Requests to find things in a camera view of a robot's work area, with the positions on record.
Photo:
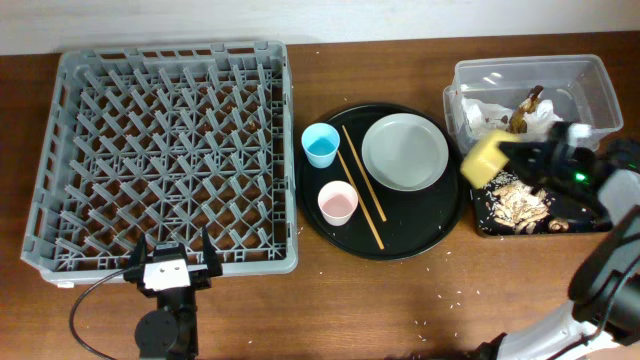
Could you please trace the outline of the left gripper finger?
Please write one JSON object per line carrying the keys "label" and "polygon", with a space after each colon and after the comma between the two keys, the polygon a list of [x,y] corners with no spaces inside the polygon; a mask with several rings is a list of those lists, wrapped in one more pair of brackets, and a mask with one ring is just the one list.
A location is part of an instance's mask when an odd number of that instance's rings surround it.
{"label": "left gripper finger", "polygon": [[147,258],[146,235],[142,234],[128,259],[129,268],[143,268]]}
{"label": "left gripper finger", "polygon": [[207,272],[209,274],[219,274],[220,260],[217,256],[215,247],[210,241],[206,226],[202,227],[202,243],[203,259],[205,265],[207,266]]}

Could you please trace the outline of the gold foil wrapper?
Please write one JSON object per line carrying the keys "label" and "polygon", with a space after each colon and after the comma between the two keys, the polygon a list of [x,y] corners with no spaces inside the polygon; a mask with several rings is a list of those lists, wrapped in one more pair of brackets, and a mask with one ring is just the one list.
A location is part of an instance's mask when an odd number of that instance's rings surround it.
{"label": "gold foil wrapper", "polygon": [[521,134],[527,132],[528,125],[525,120],[525,115],[535,112],[541,102],[540,95],[542,94],[543,90],[543,86],[536,85],[528,92],[527,97],[513,112],[511,118],[508,121],[508,127],[506,129],[508,133]]}

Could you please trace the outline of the yellow bowl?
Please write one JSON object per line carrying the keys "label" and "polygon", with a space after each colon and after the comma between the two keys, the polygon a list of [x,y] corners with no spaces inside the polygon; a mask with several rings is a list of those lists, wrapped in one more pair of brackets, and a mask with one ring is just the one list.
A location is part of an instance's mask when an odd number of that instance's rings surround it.
{"label": "yellow bowl", "polygon": [[494,130],[479,140],[461,163],[460,172],[474,189],[487,185],[508,163],[499,149],[502,142],[516,143],[520,138],[503,130]]}

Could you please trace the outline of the food scraps pile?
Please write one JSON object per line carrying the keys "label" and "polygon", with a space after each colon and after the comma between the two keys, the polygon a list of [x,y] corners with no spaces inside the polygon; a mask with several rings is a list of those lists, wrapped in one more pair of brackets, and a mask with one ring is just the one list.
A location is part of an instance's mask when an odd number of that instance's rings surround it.
{"label": "food scraps pile", "polygon": [[570,228],[566,219],[551,214],[554,196],[545,190],[533,194],[533,188],[514,174],[500,171],[483,189],[488,196],[488,218],[510,228],[515,234],[526,232],[531,235],[544,222],[551,233],[567,232]]}

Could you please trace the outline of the white napkin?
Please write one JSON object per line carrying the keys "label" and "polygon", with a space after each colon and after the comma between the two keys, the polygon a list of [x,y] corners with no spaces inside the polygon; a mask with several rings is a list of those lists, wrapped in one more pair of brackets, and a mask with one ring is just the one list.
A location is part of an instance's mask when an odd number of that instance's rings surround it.
{"label": "white napkin", "polygon": [[[477,99],[463,97],[461,106],[472,135],[479,139],[494,129],[507,130],[512,109],[499,104],[488,104]],[[551,100],[543,100],[532,113],[524,114],[527,135],[544,136],[555,122],[563,122],[554,111]]]}

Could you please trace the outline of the grey round plate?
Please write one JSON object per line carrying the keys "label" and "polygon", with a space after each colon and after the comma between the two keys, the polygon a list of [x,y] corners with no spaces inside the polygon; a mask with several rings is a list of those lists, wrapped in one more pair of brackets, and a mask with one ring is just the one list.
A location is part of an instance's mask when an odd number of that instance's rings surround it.
{"label": "grey round plate", "polygon": [[365,133],[361,157],[368,173],[396,191],[423,190],[444,174],[449,148],[442,131],[426,118],[396,113],[376,121]]}

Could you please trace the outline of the pink plastic cup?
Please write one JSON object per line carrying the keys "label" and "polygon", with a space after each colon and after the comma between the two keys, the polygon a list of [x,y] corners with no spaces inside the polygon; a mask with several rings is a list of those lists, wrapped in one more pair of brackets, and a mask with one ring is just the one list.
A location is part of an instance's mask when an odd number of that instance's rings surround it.
{"label": "pink plastic cup", "polygon": [[318,206],[331,226],[345,225],[356,211],[359,198],[355,188],[344,181],[331,181],[318,193]]}

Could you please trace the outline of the light blue plastic cup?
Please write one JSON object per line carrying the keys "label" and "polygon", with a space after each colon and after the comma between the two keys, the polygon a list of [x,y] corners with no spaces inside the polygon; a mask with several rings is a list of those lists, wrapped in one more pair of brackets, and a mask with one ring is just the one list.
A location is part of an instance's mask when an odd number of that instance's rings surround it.
{"label": "light blue plastic cup", "polygon": [[304,130],[301,144],[310,164],[323,169],[333,163],[340,146],[340,135],[328,123],[315,123]]}

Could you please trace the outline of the wooden chopstick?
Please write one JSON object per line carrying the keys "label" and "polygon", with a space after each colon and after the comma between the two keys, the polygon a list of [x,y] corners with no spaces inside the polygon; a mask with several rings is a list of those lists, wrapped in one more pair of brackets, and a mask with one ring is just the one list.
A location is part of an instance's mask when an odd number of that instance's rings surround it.
{"label": "wooden chopstick", "polygon": [[365,170],[365,168],[364,168],[364,166],[363,166],[363,164],[362,164],[362,162],[360,160],[360,156],[359,156],[359,154],[358,154],[358,152],[357,152],[357,150],[356,150],[356,148],[355,148],[355,146],[353,144],[353,141],[351,140],[351,137],[350,137],[350,135],[348,133],[348,130],[347,130],[345,125],[342,125],[341,128],[342,128],[342,131],[343,131],[343,133],[344,133],[344,135],[346,137],[346,140],[348,142],[349,148],[350,148],[350,150],[352,152],[352,155],[354,157],[356,165],[357,165],[357,167],[358,167],[358,169],[359,169],[359,171],[361,173],[361,176],[362,176],[362,178],[363,178],[363,180],[364,180],[364,182],[366,184],[366,187],[367,187],[367,189],[369,191],[369,194],[370,194],[370,196],[371,196],[371,198],[372,198],[372,200],[374,202],[376,210],[378,211],[378,214],[379,214],[379,216],[381,218],[381,221],[382,222],[386,222],[387,221],[387,216],[386,216],[386,214],[385,214],[385,212],[384,212],[384,210],[383,210],[383,208],[382,208],[382,206],[381,206],[381,204],[379,202],[379,199],[377,197],[376,192],[374,191],[374,189],[373,189],[373,187],[371,185],[371,182],[369,180],[367,172],[366,172],[366,170]]}
{"label": "wooden chopstick", "polygon": [[341,152],[339,150],[337,151],[337,156],[338,156],[340,164],[341,164],[341,166],[342,166],[342,168],[343,168],[343,170],[344,170],[344,172],[345,172],[345,174],[347,176],[347,179],[349,180],[350,185],[354,188],[354,190],[356,192],[356,196],[357,196],[357,200],[358,200],[359,206],[362,209],[362,212],[363,212],[363,214],[365,216],[367,224],[368,224],[368,226],[369,226],[369,228],[370,228],[370,230],[371,230],[371,232],[372,232],[372,234],[373,234],[373,236],[374,236],[374,238],[376,240],[376,243],[377,243],[379,249],[380,250],[385,250],[385,246],[384,246],[384,244],[383,244],[383,242],[381,240],[381,237],[380,237],[380,235],[379,235],[379,233],[377,231],[377,228],[376,228],[376,226],[375,226],[375,224],[374,224],[374,222],[373,222],[373,220],[372,220],[372,218],[370,216],[370,213],[369,213],[366,205],[364,204],[364,202],[363,202],[363,200],[362,200],[362,198],[360,196],[360,193],[359,193],[359,191],[358,191],[358,189],[356,187],[356,184],[355,184],[355,182],[353,180],[353,177],[351,176],[349,168],[347,167],[347,165],[346,165],[346,163],[345,163],[345,161],[344,161],[344,159],[342,157],[342,154],[341,154]]}

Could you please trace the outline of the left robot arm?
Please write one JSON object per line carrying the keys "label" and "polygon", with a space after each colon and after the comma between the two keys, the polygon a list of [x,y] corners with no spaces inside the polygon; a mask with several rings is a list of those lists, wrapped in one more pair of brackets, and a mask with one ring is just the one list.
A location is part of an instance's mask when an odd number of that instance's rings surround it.
{"label": "left robot arm", "polygon": [[205,267],[188,268],[186,247],[179,242],[159,244],[152,254],[141,238],[125,267],[123,279],[154,298],[157,308],[138,322],[134,338],[141,359],[193,359],[198,355],[195,293],[211,287],[223,274],[222,264],[206,230],[202,231]]}

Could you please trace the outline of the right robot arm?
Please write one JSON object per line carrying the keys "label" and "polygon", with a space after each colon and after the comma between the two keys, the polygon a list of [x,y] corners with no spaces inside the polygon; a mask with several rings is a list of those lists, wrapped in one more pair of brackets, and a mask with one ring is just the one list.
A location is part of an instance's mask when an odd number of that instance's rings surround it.
{"label": "right robot arm", "polygon": [[502,333],[472,359],[579,359],[639,340],[639,143],[617,139],[602,155],[578,146],[586,124],[557,122],[544,140],[494,130],[477,142],[461,174],[479,189],[509,167],[535,190],[552,190],[611,223],[575,272],[568,300],[543,320]]}

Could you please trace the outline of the clear plastic waste bin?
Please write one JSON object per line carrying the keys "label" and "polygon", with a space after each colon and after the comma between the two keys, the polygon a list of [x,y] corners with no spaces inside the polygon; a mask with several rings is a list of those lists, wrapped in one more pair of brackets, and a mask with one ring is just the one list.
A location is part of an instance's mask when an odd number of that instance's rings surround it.
{"label": "clear plastic waste bin", "polygon": [[599,142],[624,125],[613,84],[595,55],[559,55],[465,60],[455,66],[443,102],[448,133],[462,153],[475,138],[461,106],[463,97],[499,104],[513,111],[536,85],[565,121],[588,124]]}

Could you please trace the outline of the grey plastic dishwasher rack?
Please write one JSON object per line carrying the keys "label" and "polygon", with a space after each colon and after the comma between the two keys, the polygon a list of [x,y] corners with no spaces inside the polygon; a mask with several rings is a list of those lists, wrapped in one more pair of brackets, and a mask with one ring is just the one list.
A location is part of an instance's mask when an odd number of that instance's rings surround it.
{"label": "grey plastic dishwasher rack", "polygon": [[60,287],[139,240],[215,248],[225,276],[298,263],[292,75],[279,41],[63,54],[22,260]]}

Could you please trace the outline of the black rectangular tray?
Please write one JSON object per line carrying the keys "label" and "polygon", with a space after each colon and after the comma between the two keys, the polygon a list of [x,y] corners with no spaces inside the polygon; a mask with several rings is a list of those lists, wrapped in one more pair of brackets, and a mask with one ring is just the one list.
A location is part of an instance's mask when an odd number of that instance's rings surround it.
{"label": "black rectangular tray", "polygon": [[[614,170],[613,164],[606,160]],[[501,170],[516,175],[510,168],[509,163]],[[584,208],[580,208],[578,204],[573,203],[568,198],[554,192],[551,189],[538,187],[535,182],[534,175],[516,175],[524,184],[533,188],[532,193],[535,194],[539,190],[545,190],[549,195],[555,197],[554,203],[551,205],[551,214],[555,217],[566,219],[569,222],[569,230],[563,233],[580,233],[580,232],[602,232],[611,227],[610,218],[608,220],[594,220],[590,212]],[[482,188],[474,189],[474,207],[477,212],[478,227],[487,235],[529,235],[526,232],[515,234],[513,230],[506,226],[495,223],[489,219],[489,210],[486,207],[488,196]],[[546,228],[547,223],[538,225],[533,234],[553,234]]]}

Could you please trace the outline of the round black serving tray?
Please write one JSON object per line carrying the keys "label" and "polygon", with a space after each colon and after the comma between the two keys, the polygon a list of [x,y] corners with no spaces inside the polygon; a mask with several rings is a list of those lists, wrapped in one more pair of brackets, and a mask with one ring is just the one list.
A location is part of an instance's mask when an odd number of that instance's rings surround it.
{"label": "round black serving tray", "polygon": [[[379,119],[409,113],[433,122],[444,134],[449,148],[449,159],[440,179],[423,190],[401,192],[378,183],[366,170],[361,145],[367,130]],[[360,196],[377,228],[385,250],[380,250],[367,224],[359,204],[349,221],[342,226],[331,226],[323,218],[317,198],[320,189],[331,181],[349,183],[336,154],[333,163],[323,169],[310,164],[303,153],[297,164],[297,193],[302,210],[312,227],[327,241],[352,255],[372,260],[395,260],[425,252],[455,227],[465,207],[466,182],[459,172],[461,155],[442,128],[428,116],[412,109],[387,103],[358,105],[339,112],[325,122],[336,128],[340,135],[339,151],[349,168]],[[366,184],[356,165],[341,126],[345,125],[371,185],[387,216],[382,222]]]}

